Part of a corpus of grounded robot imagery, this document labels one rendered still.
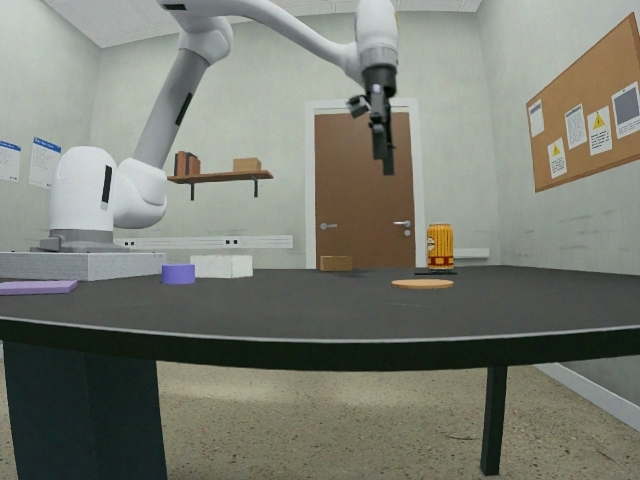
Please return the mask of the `tan rectangular box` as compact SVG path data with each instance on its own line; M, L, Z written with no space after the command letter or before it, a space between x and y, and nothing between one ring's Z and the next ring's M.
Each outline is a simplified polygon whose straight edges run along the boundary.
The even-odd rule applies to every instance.
M320 256L320 270L352 271L352 256Z

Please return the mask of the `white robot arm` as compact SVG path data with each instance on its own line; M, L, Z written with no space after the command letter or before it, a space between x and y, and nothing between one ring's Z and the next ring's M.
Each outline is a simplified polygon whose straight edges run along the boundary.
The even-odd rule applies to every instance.
M180 53L133 159L116 168L113 158L100 148L73 147L63 154L51 185L50 238L35 239L30 252L130 253L130 248L114 244L113 227L143 229L162 219L167 207L167 177L162 169L171 147L207 68L226 59L234 47L227 17L245 17L269 27L340 67L364 90L365 75L371 70L389 68L399 76L400 28L390 0L361 3L357 40L350 46L324 39L268 0L157 2L182 27Z

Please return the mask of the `orange striped drink can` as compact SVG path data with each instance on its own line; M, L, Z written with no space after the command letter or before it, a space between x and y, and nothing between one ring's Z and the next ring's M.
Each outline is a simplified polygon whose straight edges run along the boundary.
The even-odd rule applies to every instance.
M450 272L454 268L453 229L450 223L429 224L427 258L431 272Z

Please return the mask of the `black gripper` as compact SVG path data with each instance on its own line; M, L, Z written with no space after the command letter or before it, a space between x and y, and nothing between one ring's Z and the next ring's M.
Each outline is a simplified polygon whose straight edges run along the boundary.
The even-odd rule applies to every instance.
M366 96L373 95L371 120L374 123L370 123L370 129L373 129L374 134L375 161L384 160L385 177L396 176L397 146L394 146L393 125L391 126L393 123L391 100L399 94L397 73L389 68L371 70L365 75L365 85Z

